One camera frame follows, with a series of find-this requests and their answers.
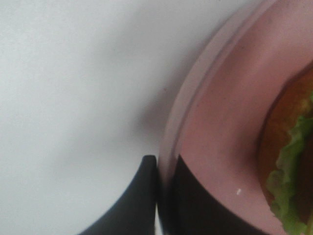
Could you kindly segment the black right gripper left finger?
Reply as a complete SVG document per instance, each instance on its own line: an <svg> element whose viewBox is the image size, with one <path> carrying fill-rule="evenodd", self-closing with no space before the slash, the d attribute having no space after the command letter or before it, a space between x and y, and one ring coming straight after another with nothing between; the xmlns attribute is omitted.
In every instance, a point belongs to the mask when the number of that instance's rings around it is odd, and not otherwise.
<svg viewBox="0 0 313 235"><path fill-rule="evenodd" d="M131 183L115 204L82 235L154 235L157 203L157 160L142 158Z"/></svg>

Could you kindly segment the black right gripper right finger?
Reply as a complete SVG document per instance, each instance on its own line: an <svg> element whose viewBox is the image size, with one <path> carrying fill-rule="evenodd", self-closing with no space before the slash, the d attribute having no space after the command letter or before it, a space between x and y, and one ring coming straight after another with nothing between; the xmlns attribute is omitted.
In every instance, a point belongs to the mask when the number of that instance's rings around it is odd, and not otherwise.
<svg viewBox="0 0 313 235"><path fill-rule="evenodd" d="M192 172L182 157L159 157L158 211L165 235L269 235L270 212L253 172L212 162Z"/></svg>

